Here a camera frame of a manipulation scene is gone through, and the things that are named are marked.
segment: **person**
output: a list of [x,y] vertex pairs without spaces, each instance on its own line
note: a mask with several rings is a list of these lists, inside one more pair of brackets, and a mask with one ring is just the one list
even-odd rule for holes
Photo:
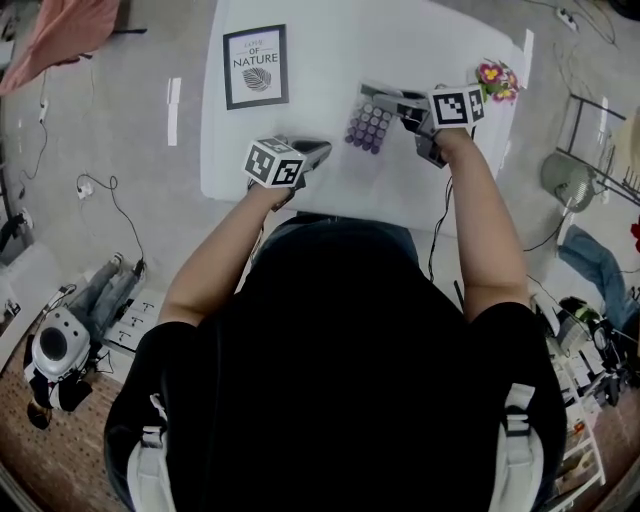
[[558,256],[593,283],[605,303],[605,316],[614,329],[638,340],[640,304],[628,293],[613,253],[575,224],[568,227]]
[[127,464],[158,424],[159,397],[177,511],[441,499],[486,511],[514,382],[535,387],[548,496],[566,416],[523,252],[467,132],[437,143],[453,179],[464,314],[422,274],[406,229],[316,215],[276,229],[234,294],[289,193],[251,187],[176,275],[112,405],[107,473],[130,509]]
[[122,263],[122,254],[115,253],[95,273],[87,287],[66,306],[90,335],[90,347],[86,349],[88,358],[81,365],[73,360],[60,365],[67,352],[67,340],[58,329],[44,329],[38,339],[42,353],[55,363],[55,368],[61,368],[59,378],[50,380],[34,362],[32,347],[36,336],[27,338],[23,370],[25,380],[33,392],[33,398],[27,406],[27,415],[36,428],[45,430],[49,426],[52,409],[74,412],[91,394],[91,385],[85,380],[87,373],[90,369],[95,369],[102,359],[98,352],[104,333],[140,280],[144,267],[142,262],[138,262],[133,269],[124,268]]
[[4,252],[4,248],[9,243],[9,240],[11,240],[11,237],[16,238],[18,236],[20,228],[24,225],[33,229],[33,219],[26,208],[23,208],[20,210],[20,213],[11,217],[0,229],[0,253]]

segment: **black t-shirt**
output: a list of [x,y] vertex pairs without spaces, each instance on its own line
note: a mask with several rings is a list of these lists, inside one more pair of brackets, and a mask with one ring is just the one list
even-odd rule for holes
[[160,392],[178,511],[485,511],[513,382],[536,387],[552,478],[566,420],[533,314],[500,304],[469,324],[388,235],[308,226],[199,327],[144,337],[107,421],[108,472],[130,504],[126,462]]

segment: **flower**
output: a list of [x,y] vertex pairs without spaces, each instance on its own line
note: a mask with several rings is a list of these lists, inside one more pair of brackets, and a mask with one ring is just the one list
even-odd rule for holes
[[510,69],[506,71],[506,75],[507,75],[507,82],[509,82],[509,85],[517,92],[520,90],[520,85],[518,84],[518,77],[516,76],[516,74],[511,71]]
[[513,89],[504,89],[499,91],[493,95],[494,101],[497,103],[502,103],[503,101],[515,101],[516,99],[516,91]]
[[480,64],[478,68],[478,72],[480,73],[480,78],[485,84],[497,84],[500,82],[504,71],[497,64]]

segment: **picture frame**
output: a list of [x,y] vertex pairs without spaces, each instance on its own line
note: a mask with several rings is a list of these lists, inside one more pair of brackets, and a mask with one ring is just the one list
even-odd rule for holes
[[286,25],[223,36],[227,110],[289,103]]

